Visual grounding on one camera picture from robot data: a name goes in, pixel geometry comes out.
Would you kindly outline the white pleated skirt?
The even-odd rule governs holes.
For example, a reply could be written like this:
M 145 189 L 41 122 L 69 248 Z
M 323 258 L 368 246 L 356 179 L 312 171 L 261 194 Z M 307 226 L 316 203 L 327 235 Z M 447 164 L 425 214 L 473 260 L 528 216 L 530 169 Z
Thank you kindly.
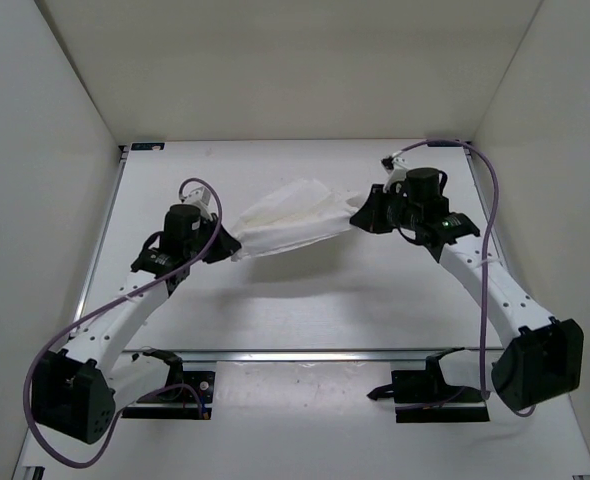
M 241 248 L 232 259 L 277 255 L 344 234 L 364 203 L 365 196 L 358 192 L 317 179 L 295 180 L 239 216 L 230 233 Z

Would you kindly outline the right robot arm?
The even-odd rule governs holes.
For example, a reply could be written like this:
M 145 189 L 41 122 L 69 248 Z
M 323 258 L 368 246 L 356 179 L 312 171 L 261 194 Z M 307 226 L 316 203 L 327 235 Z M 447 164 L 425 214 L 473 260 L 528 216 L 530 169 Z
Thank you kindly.
M 559 320 L 527 294 L 488 256 L 480 229 L 450 209 L 446 174 L 435 168 L 393 169 L 372 185 L 350 223 L 371 234 L 413 232 L 409 243 L 425 248 L 479 305 L 503 348 L 497 360 L 454 348 L 426 360 L 419 386 L 435 400 L 458 388 L 495 393 L 514 411 L 577 389 L 584 334 L 573 319 Z

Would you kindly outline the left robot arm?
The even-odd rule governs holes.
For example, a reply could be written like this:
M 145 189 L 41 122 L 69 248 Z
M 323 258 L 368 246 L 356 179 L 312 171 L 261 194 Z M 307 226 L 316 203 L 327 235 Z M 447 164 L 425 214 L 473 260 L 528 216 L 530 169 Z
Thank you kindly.
M 120 355 L 148 318 L 174 293 L 197 261 L 230 258 L 240 243 L 220 213 L 175 204 L 130 266 L 118 296 L 90 314 L 58 350 L 44 347 L 27 374 L 23 407 L 31 430 L 43 425 L 93 444 L 118 412 L 149 395 L 172 398 L 183 389 L 180 358 L 148 347 L 130 361 Z

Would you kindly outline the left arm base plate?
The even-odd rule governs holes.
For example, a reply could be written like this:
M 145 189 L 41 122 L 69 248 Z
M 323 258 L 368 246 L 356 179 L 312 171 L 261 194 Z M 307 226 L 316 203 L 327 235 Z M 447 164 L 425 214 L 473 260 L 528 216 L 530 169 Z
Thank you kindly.
M 127 407 L 122 416 L 147 420 L 210 420 L 215 380 L 214 370 L 185 370 L 183 381 L 195 390 L 197 396 L 186 388 L 175 389 Z

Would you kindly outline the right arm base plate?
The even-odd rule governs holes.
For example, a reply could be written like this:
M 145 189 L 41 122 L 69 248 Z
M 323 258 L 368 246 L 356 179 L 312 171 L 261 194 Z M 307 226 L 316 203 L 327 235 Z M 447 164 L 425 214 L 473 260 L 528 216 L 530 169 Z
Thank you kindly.
M 437 374 L 424 370 L 394 370 L 391 382 L 367 394 L 371 401 L 392 399 L 398 424 L 486 423 L 486 401 L 471 387 L 446 385 Z

